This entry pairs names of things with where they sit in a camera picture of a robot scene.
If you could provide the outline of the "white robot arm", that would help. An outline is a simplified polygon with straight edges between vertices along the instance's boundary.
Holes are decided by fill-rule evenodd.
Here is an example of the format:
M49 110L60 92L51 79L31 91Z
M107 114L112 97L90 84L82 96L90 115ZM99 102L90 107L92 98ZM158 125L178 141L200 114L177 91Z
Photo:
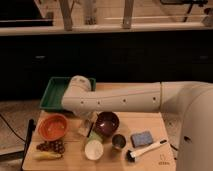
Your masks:
M213 83L156 82L93 91L87 78L74 76L61 104L83 118L93 111L178 114L182 130L176 171L213 171Z

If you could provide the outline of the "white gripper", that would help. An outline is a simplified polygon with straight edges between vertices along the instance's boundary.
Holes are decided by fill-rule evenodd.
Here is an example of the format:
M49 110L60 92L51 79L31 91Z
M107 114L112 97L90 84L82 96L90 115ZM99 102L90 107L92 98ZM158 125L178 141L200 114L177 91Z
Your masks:
M77 111L75 115L83 119L78 128L78 133L86 137L92 121L94 121L97 118L96 113L91 111Z

